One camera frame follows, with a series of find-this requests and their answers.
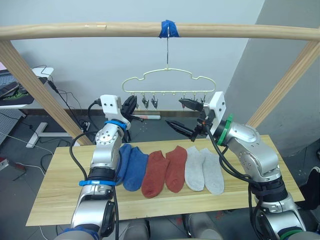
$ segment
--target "wooden rod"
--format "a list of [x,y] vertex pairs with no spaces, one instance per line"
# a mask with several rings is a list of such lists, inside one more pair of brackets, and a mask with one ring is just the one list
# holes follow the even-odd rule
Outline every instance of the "wooden rod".
[[[177,23],[183,38],[262,38],[318,40],[317,28],[249,25]],[[160,22],[88,22],[15,25],[0,27],[0,40],[73,37],[158,37]]]
[[[0,61],[67,133],[73,138],[82,133],[8,40],[0,41]],[[92,145],[86,136],[79,138],[78,142]]]
[[246,123],[254,128],[271,113],[271,111],[284,98],[289,90],[296,84],[320,54],[320,42],[310,41],[301,51],[294,63],[290,66],[283,78],[277,83],[272,92],[259,106],[253,116]]

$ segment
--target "blue tape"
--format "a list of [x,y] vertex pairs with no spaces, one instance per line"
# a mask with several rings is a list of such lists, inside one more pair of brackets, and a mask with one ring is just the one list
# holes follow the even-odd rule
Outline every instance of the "blue tape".
[[168,37],[168,27],[169,27],[169,38],[179,38],[179,33],[176,24],[173,21],[165,20],[161,23],[161,32],[159,38]]
[[120,128],[122,128],[123,130],[127,129],[127,124],[114,121],[114,120],[105,121],[104,124],[115,124],[115,125],[118,125]]
[[85,185],[93,185],[93,184],[102,184],[102,185],[108,185],[108,186],[115,186],[115,181],[100,181],[100,180],[88,180],[88,181],[80,181],[79,186],[83,187]]
[[71,231],[86,232],[87,234],[90,234],[94,240],[99,240],[99,235],[96,231],[85,229],[83,226],[77,226],[75,228],[66,228],[62,233],[71,232]]

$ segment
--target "wooden table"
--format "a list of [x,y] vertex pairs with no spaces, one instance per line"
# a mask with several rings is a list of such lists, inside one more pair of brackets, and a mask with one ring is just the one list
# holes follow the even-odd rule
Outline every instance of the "wooden table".
[[[261,139],[276,151],[286,189],[292,194],[294,201],[303,201],[304,197],[270,137],[263,135]],[[208,139],[197,139],[195,142],[191,142],[190,140],[137,142],[131,145],[138,146],[146,154],[162,150],[164,156],[177,145],[183,148],[195,145],[198,150],[208,148],[214,153],[213,146]],[[94,149],[94,145],[74,147],[76,158],[87,172],[89,172]],[[240,162],[231,151],[227,151],[225,156],[237,170],[243,172]],[[222,172],[224,177],[224,193],[216,196],[212,195],[206,188],[203,191],[196,192],[190,190],[184,184],[183,189],[179,193],[169,191],[166,185],[164,185],[162,192],[158,196],[147,199],[142,195],[140,189],[131,192],[126,191],[122,185],[119,185],[116,187],[119,218],[120,220],[127,220],[247,208],[247,183],[232,177],[225,171]],[[82,172],[71,159],[69,148],[58,147],[45,174],[26,225],[69,224],[81,190],[78,182],[82,179]]]

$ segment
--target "wooden board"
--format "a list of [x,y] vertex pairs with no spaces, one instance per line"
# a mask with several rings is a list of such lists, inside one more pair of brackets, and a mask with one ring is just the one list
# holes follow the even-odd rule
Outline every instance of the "wooden board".
[[[276,151],[279,157],[279,166],[283,180],[293,199],[295,201],[303,201],[304,198],[296,182],[269,136],[263,135],[261,139]],[[195,145],[198,150],[208,148],[214,153],[212,144],[208,139],[197,139],[195,142],[191,142],[190,140],[139,142],[132,143],[131,145],[138,146],[146,154],[162,150],[164,156],[177,145],[184,148]],[[76,158],[85,167],[87,172],[89,171],[94,149],[95,146],[74,147]],[[227,151],[225,156],[237,170],[243,172],[240,162],[231,151]],[[142,195],[140,189],[131,192],[126,191],[122,185],[117,186],[116,194],[119,204],[119,218],[126,220],[247,208],[248,185],[226,172],[222,172],[224,177],[224,193],[216,196],[212,195],[206,188],[200,192],[192,191],[185,184],[179,193],[173,193],[164,186],[163,191],[158,196],[148,199]],[[82,179],[82,172],[71,159],[69,148],[58,147],[45,174],[26,225],[69,224],[81,191],[78,182]]]
[[[258,25],[176,23],[182,38],[261,38],[320,40],[317,28]],[[75,37],[159,37],[161,22],[72,22],[0,27],[0,40]]]
[[285,75],[280,79],[246,124],[254,128],[258,127],[309,69],[319,54],[320,42],[308,42]]
[[[82,134],[77,124],[33,73],[10,41],[0,41],[0,61],[71,137]],[[86,136],[81,137],[78,142],[80,145],[92,145]]]

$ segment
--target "green ring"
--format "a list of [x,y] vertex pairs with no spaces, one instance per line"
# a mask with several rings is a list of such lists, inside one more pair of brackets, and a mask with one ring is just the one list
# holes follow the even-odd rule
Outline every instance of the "green ring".
[[301,233],[302,230],[301,229],[295,229],[295,230],[291,230],[291,231],[287,231],[284,234],[281,235],[280,240],[284,240],[286,237],[289,237],[293,234],[297,234],[297,233]]
[[218,140],[218,142],[217,142],[216,144],[218,144],[218,145],[221,146],[221,144],[222,144],[223,141],[225,140],[225,137],[226,137],[227,132],[228,132],[228,130],[229,130],[229,128],[230,128],[230,124],[232,123],[232,119],[233,119],[233,118],[234,118],[234,115],[233,115],[233,114],[230,114],[230,115],[228,116],[228,118],[226,119],[226,123],[225,123],[224,129],[223,129],[222,134],[221,134],[221,136],[219,137],[219,140]]

